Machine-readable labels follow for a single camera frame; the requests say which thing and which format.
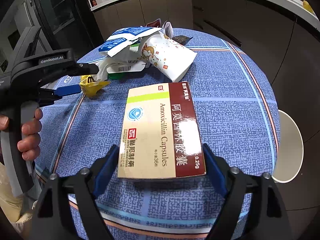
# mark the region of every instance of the white chair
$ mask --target white chair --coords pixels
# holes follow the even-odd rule
[[[279,110],[280,147],[276,166],[272,174],[275,182],[287,183],[300,171],[303,161],[303,141],[294,120]]]

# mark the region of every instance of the cabinet handle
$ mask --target cabinet handle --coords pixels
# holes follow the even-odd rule
[[[237,47],[241,48],[241,41],[239,41],[235,36],[231,35],[224,29],[220,28],[219,26],[215,25],[214,23],[208,21],[208,20],[203,20],[205,23],[210,25],[211,27],[215,28],[217,31],[221,32],[223,35],[225,35],[227,38],[229,38],[234,44],[236,44]]]
[[[196,9],[196,10],[199,10],[199,11],[203,12],[203,9],[202,9],[201,7],[193,6],[193,8]]]
[[[193,22],[193,24],[194,24],[195,26],[198,26],[201,30],[203,30],[203,27],[202,27],[199,23]]]

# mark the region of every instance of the red logo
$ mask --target red logo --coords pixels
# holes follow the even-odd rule
[[[128,131],[128,139],[135,139],[136,138],[137,129],[131,128]]]

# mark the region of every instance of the patterned tablecloth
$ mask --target patterned tablecloth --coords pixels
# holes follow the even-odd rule
[[[189,82],[202,143],[245,173],[271,173],[280,128],[277,103],[264,73],[244,52],[217,37],[187,29],[174,29],[174,34],[193,37],[187,47],[198,53],[183,80]],[[78,62],[100,59],[96,48]],[[66,76],[56,87],[78,82],[79,77]],[[94,98],[81,93],[45,107],[37,174],[47,180],[52,172],[68,176],[90,167],[112,144],[120,144],[128,90],[163,82],[169,79],[150,67],[112,81]],[[132,182],[118,179],[116,172],[97,200],[116,240],[202,239],[223,202],[206,176],[170,183]],[[86,238],[73,196],[70,204],[78,234]],[[241,217],[249,205],[246,195]]]

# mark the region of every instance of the blue and white package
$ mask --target blue and white package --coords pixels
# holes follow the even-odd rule
[[[128,41],[125,38],[118,38],[114,40],[107,40],[103,43],[100,48],[98,49],[99,54],[103,56],[113,57],[119,51],[123,50],[127,46],[134,44],[136,41]]]
[[[122,49],[138,41],[138,38],[149,36],[161,28],[129,27],[115,31],[98,49],[100,55],[113,57]]]
[[[128,41],[134,41],[138,38],[149,36],[156,31],[161,30],[161,28],[153,28],[153,27],[129,27],[129,28],[122,28],[115,31],[108,40],[114,40],[118,38],[125,38]]]

